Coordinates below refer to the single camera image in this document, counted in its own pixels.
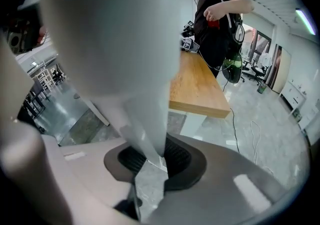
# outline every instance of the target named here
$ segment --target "red object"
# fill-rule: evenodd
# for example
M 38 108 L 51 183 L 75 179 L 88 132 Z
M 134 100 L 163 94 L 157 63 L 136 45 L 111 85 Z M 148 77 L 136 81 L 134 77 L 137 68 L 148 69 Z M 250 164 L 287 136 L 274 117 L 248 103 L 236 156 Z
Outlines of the red object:
M 218 30 L 219 30 L 219 29 L 220 29 L 219 20 L 208 21 L 208 26 L 209 26 L 210 28 L 218 28 Z
M 39 30 L 39 37 L 38 37 L 38 44 L 41 44 L 42 40 L 44 39 L 45 35 L 46 35 L 47 31 L 46 31 L 46 27 L 42 26 Z

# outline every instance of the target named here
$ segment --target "wooden table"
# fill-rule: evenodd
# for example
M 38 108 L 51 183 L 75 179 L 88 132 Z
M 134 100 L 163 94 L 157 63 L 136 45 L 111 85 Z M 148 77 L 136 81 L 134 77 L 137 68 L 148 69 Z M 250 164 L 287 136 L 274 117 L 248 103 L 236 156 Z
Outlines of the wooden table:
M 229 114 L 225 95 L 200 55 L 181 52 L 180 70 L 171 81 L 169 108 L 187 115 L 180 134 L 189 137 L 207 116 L 225 118 Z

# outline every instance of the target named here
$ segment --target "cable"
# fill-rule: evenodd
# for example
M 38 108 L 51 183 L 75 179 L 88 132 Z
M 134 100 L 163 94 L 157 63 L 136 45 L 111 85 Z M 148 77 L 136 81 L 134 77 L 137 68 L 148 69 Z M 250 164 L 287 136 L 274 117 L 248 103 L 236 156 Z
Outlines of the cable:
M 234 110 L 232 108 L 230 108 L 230 110 L 232 111 L 232 114 L 233 114 L 232 123 L 233 123 L 233 129 L 234 129 L 236 148 L 238 149 L 238 152 L 240 154 L 240 150 L 239 150 L 239 146 L 238 146 L 238 138 L 237 138 L 237 134 L 236 134 L 236 127 L 235 127 L 235 113 L 234 113 Z
M 233 61 L 233 64 L 231 63 L 228 67 L 225 67 L 224 69 L 219 70 L 219 69 L 216 69 L 215 67 L 211 67 L 211 66 L 206 62 L 205 58 L 202 56 L 200 50 L 198 50 L 198 52 L 199 52 L 199 54 L 201 55 L 202 59 L 204 60 L 205 64 L 206 64 L 210 69 L 213 69 L 213 70 L 215 70 L 215 71 L 219 71 L 219 72 L 225 71 L 226 69 L 229 69 L 232 65 L 234 65 L 235 62 L 236 62 L 236 61 L 234 60 L 234 61 Z
M 222 92 L 224 92 L 224 91 L 225 91 L 225 88 L 226 88 L 226 85 L 228 84 L 228 82 L 229 82 L 229 79 L 226 81 L 226 83 L 225 83 L 225 85 L 224 85 L 224 87 L 223 87 Z
M 252 131 L 252 123 L 255 123 L 255 124 L 259 127 L 259 140 L 257 141 L 256 146 L 255 146 L 255 135 L 254 135 L 254 132 Z M 254 163 L 254 164 L 257 164 L 257 159 L 255 159 L 255 157 L 256 157 L 256 155 L 257 155 L 257 157 L 258 157 L 257 147 L 258 147 L 258 143 L 259 143 L 260 138 L 261 138 L 261 136 L 260 136 L 261 128 L 260 128 L 260 126 L 259 126 L 255 121 L 253 121 L 253 120 L 251 120 L 251 122 L 250 122 L 250 127 L 251 127 L 251 133 L 252 133 L 252 147 L 253 147 L 253 150 L 254 150 L 253 163 Z

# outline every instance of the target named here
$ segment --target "wooden tabletop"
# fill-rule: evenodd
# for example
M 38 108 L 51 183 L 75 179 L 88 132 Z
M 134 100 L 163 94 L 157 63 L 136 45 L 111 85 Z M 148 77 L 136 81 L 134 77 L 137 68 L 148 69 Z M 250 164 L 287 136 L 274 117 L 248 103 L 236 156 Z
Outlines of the wooden tabletop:
M 230 107 L 202 57 L 182 51 L 180 70 L 171 81 L 170 109 L 225 118 Z

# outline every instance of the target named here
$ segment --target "black cable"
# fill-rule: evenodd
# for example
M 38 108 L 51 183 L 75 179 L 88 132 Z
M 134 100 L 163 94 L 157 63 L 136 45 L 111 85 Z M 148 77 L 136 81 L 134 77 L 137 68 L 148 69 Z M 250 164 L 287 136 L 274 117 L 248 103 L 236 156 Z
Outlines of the black cable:
M 226 85 L 228 84 L 228 82 L 229 82 L 229 79 L 226 81 L 226 83 L 225 83 L 225 85 L 224 85 L 224 87 L 223 87 L 222 92 L 224 92 L 224 91 L 225 91 L 225 88 L 226 88 Z
M 239 150 L 239 147 L 238 147 L 238 139 L 237 139 L 237 134 L 236 134 L 236 127 L 235 127 L 235 113 L 234 113 L 234 111 L 233 111 L 232 108 L 230 108 L 230 110 L 231 110 L 232 113 L 233 113 L 232 123 L 233 123 L 233 129 L 234 129 L 234 136 L 235 136 L 236 148 L 238 149 L 238 152 L 239 152 L 239 154 L 240 154 L 240 150 Z

